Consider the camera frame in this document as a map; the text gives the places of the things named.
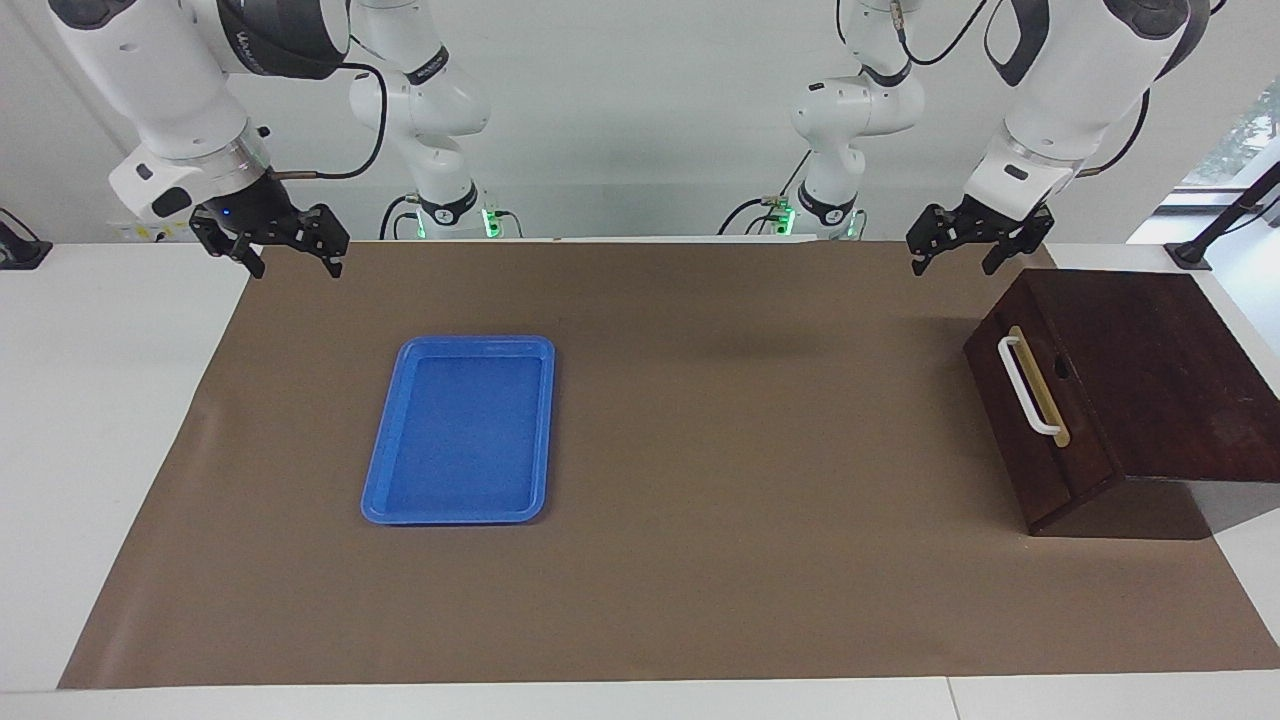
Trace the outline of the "window with greenery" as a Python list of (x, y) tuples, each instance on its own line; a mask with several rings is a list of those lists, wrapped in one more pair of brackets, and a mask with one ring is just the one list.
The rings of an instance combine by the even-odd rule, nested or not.
[(1280, 160), (1280, 76), (1267, 85), (1156, 208), (1157, 215), (1221, 210)]

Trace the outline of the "dark wooden drawer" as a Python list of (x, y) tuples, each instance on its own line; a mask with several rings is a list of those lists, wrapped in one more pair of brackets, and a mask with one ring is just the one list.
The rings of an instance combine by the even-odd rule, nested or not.
[[(1051, 275), (1048, 270), (1023, 272), (964, 345), (1012, 492), (1032, 534), (1065, 533), (1060, 520), (1114, 474), (1075, 368), (1060, 347), (1037, 296)], [(1020, 340), (1015, 350), (1018, 364), (1041, 416), (1062, 427), (1057, 439), (1037, 434), (1023, 416), (997, 354), (997, 343), (1006, 334)]]

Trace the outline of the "black table clamp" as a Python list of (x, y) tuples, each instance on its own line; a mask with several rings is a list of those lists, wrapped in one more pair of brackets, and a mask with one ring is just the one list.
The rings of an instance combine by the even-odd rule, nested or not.
[(52, 250), (18, 215), (0, 206), (0, 270), (33, 270)]

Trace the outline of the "blue plastic tray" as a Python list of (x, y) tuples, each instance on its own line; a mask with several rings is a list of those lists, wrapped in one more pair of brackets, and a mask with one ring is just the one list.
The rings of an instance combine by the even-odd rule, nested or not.
[(396, 356), (360, 509), (380, 527), (513, 525), (547, 500), (556, 347), (420, 336)]

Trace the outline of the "dark brown wooden cabinet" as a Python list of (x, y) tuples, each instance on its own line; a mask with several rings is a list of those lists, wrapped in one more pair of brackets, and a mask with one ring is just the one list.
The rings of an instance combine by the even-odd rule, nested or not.
[(1198, 541), (1280, 510), (1280, 397), (1196, 281), (1051, 274), (1037, 296), (1114, 474), (1034, 536)]

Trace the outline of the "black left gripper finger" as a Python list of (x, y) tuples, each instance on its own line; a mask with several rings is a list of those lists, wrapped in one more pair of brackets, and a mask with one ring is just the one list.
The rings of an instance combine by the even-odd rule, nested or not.
[(908, 229), (911, 273), (923, 275), (937, 256), (961, 245), (964, 241), (957, 237), (955, 214), (940, 205), (925, 206)]
[(1007, 260), (1036, 252), (1053, 228), (1051, 211), (1033, 211), (1024, 222), (993, 222), (989, 233), (995, 243), (982, 260), (982, 270), (993, 275)]

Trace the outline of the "brown paper table mat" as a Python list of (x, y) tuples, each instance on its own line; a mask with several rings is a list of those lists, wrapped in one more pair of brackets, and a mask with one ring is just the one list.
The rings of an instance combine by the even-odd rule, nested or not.
[[(72, 689), (1280, 667), (1211, 539), (1029, 537), (963, 345), (1020, 269), (896, 243), (266, 254)], [(401, 346), (556, 347), (544, 509), (360, 510)]]

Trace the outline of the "black stand with foot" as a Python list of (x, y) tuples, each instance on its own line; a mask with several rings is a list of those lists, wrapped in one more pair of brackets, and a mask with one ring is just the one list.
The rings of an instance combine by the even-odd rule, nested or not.
[(1211, 223), (1207, 224), (1193, 240), (1183, 243), (1166, 243), (1166, 254), (1174, 264), (1184, 270), (1211, 270), (1206, 261), (1206, 254), (1212, 243), (1231, 231), (1247, 225), (1242, 218), (1253, 214), (1260, 217), (1265, 210), (1254, 213), (1254, 208), (1275, 193), (1280, 187), (1280, 160), (1276, 160), (1260, 178), (1251, 184), (1231, 205), (1226, 206)]

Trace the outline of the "white wall socket box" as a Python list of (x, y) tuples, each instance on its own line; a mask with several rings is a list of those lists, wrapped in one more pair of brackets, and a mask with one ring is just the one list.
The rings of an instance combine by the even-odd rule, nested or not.
[(188, 222), (113, 222), (108, 227), (119, 242), (133, 243), (193, 243), (196, 236)]

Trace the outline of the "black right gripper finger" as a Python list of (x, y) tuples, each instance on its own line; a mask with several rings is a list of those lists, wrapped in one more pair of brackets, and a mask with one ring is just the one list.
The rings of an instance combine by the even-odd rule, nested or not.
[(303, 211), (303, 251), (319, 258), (332, 278), (340, 278), (349, 233), (328, 205)]
[(189, 228), (205, 251), (212, 258), (229, 258), (241, 264), (251, 277), (265, 275), (265, 263), (244, 233), (228, 234), (207, 210), (193, 210)]

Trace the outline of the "white drawer handle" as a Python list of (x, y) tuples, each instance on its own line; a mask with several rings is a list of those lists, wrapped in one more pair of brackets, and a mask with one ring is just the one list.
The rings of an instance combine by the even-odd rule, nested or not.
[(1021, 374), (1018, 364), (1015, 350), (1019, 343), (1020, 340), (1014, 334), (1006, 334), (997, 343), (997, 354), (1004, 364), (1004, 370), (1006, 372), (1015, 398), (1019, 402), (1023, 416), (1025, 418), (1029, 428), (1039, 436), (1057, 439), (1062, 433), (1062, 427), (1056, 423), (1046, 421), (1041, 416), (1041, 411), (1036, 405), (1030, 387), (1027, 383), (1027, 378)]

